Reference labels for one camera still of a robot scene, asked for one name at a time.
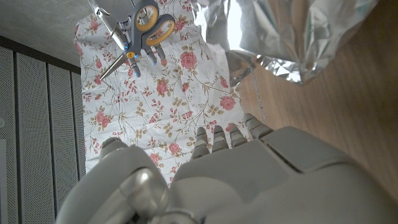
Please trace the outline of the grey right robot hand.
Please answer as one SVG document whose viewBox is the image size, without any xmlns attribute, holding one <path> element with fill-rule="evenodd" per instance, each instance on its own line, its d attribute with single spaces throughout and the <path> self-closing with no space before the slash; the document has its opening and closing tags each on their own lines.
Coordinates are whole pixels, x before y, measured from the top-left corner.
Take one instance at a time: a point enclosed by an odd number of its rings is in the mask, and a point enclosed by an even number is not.
<svg viewBox="0 0 398 224">
<path fill-rule="evenodd" d="M 101 80 L 126 62 L 133 74 L 140 77 L 137 61 L 142 51 L 153 65 L 157 63 L 157 58 L 165 59 L 160 43 L 173 32 L 176 21 L 170 14 L 161 14 L 154 0 L 90 0 L 89 5 L 122 50 L 121 55 L 102 73 Z"/>
</svg>

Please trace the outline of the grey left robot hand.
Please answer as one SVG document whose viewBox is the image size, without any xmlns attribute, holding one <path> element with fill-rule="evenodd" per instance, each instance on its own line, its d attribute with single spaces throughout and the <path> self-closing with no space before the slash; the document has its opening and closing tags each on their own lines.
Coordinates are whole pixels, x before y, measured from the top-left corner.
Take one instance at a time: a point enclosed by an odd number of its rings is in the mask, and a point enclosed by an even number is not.
<svg viewBox="0 0 398 224">
<path fill-rule="evenodd" d="M 397 202 L 353 159 L 293 127 L 251 114 L 199 128 L 191 159 L 166 183 L 143 149 L 118 138 L 74 186 L 57 223 L 396 223 Z"/>
</svg>

